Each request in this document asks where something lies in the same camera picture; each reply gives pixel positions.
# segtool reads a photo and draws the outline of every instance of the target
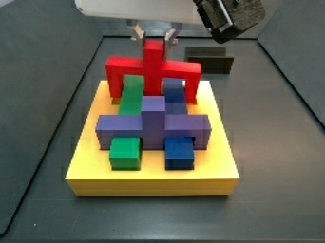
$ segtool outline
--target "yellow block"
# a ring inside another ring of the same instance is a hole
[[[102,81],[87,115],[66,181],[79,196],[229,195],[239,183],[239,169],[220,118],[209,81],[201,81],[197,105],[189,114],[209,114],[213,126],[208,150],[196,150],[194,170],[165,171],[165,152],[142,151],[141,171],[113,171],[109,153],[99,150],[98,117],[118,114],[109,82]]]

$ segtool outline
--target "block structure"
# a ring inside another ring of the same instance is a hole
[[[193,138],[165,139],[165,169],[193,170],[194,151]]]
[[[145,95],[162,95],[164,78],[186,80],[188,103],[196,103],[196,95],[201,78],[201,65],[197,63],[165,61],[164,42],[146,41],[144,61],[137,58],[112,57],[106,63],[109,85],[113,98],[121,98],[124,75],[145,76]]]
[[[239,184],[239,169],[219,114],[213,89],[200,82],[198,104],[190,115],[210,114],[213,132],[209,149],[196,150],[194,170],[165,170],[165,151],[142,151],[141,170],[113,170],[108,151],[98,149],[94,126],[101,114],[116,114],[108,81],[101,82],[87,122],[69,167],[66,181],[79,196],[229,195]]]

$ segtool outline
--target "table surface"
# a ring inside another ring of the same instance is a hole
[[[213,40],[181,40],[217,47]],[[253,240],[325,239],[324,127],[257,41],[227,45],[231,75],[213,84],[241,181],[231,196],[74,195],[65,175],[110,55],[140,56],[129,39],[108,38],[63,116],[15,220],[0,239]]]

